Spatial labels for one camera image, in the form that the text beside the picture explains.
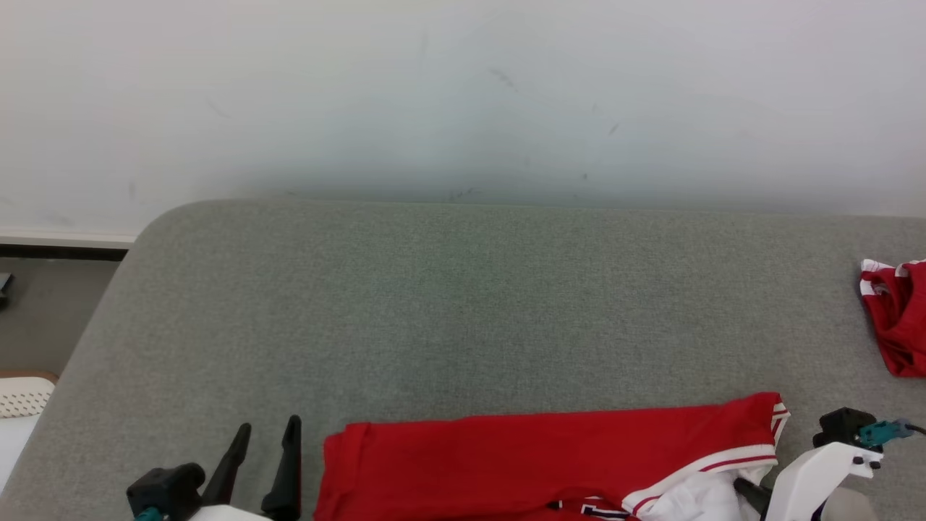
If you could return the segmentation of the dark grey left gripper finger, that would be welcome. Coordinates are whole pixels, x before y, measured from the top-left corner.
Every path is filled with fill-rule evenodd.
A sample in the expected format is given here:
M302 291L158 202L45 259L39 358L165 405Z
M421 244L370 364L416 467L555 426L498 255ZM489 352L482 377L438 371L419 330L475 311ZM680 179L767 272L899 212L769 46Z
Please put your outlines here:
M231 445L222 456L218 466L203 492L203 507L228 505L234 495L236 477L244 462L252 434L251 423L242 423Z
M288 419L281 440L282 455L271 490L261 502L261 510L271 520L300 520L302 508L302 420Z

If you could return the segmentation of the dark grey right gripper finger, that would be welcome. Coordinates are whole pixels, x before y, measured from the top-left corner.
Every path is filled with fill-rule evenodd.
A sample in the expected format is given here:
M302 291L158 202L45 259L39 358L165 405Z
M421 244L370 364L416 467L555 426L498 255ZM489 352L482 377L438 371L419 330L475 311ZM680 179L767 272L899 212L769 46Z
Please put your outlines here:
M738 477L734 479L734 490L760 515L760 519L767 517L768 507L773 498L772 488Z

